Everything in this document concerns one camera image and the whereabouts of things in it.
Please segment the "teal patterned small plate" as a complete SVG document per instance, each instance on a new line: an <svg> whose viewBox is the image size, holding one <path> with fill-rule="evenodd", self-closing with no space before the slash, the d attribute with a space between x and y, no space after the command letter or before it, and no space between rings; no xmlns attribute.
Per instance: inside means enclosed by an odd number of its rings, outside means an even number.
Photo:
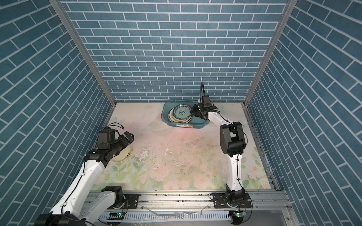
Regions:
<svg viewBox="0 0 362 226"><path fill-rule="evenodd" d="M172 115L176 120L184 121L184 120L188 120L189 118L191 118L191 116L192 116L191 111L192 110L189 105L180 104L180 105L177 105L173 109Z"/></svg>

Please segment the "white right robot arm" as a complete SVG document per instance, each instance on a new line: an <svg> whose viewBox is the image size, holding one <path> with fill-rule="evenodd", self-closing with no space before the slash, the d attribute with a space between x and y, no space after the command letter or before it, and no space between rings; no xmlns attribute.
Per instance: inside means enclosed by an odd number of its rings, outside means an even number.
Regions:
<svg viewBox="0 0 362 226"><path fill-rule="evenodd" d="M240 160L247 146L242 124L224 117L214 105L206 107L202 103L195 104L192 114L220 127L220 147L227 155L229 169L225 196L230 206L241 205L246 198L246 191L241 180Z"/></svg>

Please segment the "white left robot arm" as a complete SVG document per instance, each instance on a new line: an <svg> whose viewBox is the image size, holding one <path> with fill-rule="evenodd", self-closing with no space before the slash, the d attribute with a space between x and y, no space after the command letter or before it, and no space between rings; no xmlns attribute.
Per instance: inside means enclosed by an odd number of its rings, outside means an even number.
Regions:
<svg viewBox="0 0 362 226"><path fill-rule="evenodd" d="M52 207L49 213L41 214L35 221L36 226L93 226L96 220L108 208L127 213L128 201L121 186L107 186L86 209L84 202L99 175L109 162L118 156L134 141L129 132L120 134L109 126L98 132L94 149L84 157L81 169L63 197Z"/></svg>

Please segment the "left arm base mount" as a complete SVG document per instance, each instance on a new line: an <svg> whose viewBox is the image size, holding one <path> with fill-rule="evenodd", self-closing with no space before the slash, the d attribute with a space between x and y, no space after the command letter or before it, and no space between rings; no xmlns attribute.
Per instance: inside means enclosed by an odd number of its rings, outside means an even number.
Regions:
<svg viewBox="0 0 362 226"><path fill-rule="evenodd" d="M121 186L107 186L101 191L115 194L115 201L111 202L108 210L136 209L138 206L140 194L124 193Z"/></svg>

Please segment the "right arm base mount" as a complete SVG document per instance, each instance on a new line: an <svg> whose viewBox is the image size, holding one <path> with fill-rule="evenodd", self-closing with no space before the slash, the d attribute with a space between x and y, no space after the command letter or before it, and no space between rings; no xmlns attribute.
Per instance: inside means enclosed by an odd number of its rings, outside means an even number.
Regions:
<svg viewBox="0 0 362 226"><path fill-rule="evenodd" d="M216 209L252 208L251 198L244 190L226 191L225 193L210 193L209 198Z"/></svg>

